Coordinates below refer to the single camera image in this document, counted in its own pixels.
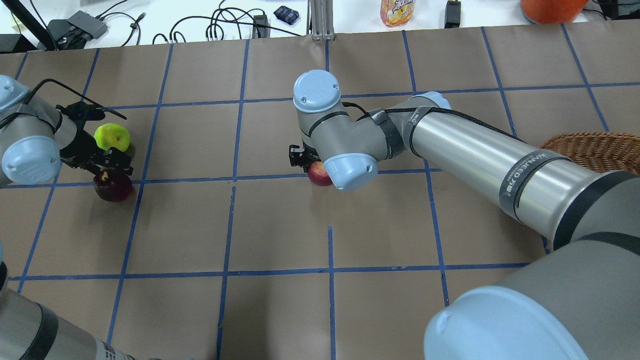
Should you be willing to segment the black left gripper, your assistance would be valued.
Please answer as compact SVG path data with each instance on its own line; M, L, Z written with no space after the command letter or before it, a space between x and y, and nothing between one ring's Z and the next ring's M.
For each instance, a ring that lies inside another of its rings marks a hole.
M118 148L103 150L98 147L94 137L84 127L86 123L75 123L73 140L61 150L62 162L72 168L87 171L100 171L102 168L114 169L127 176L132 176L133 158Z

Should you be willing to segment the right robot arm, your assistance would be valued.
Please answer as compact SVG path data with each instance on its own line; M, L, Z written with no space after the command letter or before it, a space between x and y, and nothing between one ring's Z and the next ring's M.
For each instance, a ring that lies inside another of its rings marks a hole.
M430 320L426 360L637 360L639 176L599 173L455 111L439 92L410 96L353 120L329 71L292 87L302 147L292 166L322 161L333 186L354 191L404 152L438 166L546 237L550 253L464 292Z

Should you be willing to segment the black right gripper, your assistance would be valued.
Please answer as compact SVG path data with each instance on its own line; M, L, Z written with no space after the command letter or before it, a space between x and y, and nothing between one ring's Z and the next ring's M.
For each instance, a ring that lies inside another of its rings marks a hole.
M315 148L303 141L302 145L288 146L288 160L291 167L299 167L304 173L308 173L311 164L320 162L321 158Z

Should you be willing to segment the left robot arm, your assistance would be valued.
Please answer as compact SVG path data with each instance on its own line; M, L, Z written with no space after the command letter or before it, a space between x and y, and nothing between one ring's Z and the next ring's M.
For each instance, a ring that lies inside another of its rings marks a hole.
M53 180L63 165L99 177L115 173L118 189L133 174L127 150L102 149L87 133L88 121L117 111L81 95L71 105L50 105L38 96L46 84L68 91L59 80L44 79L33 89L1 76L1 186L37 185ZM131 360L132 355L58 316L9 288L1 263L1 358L3 360Z

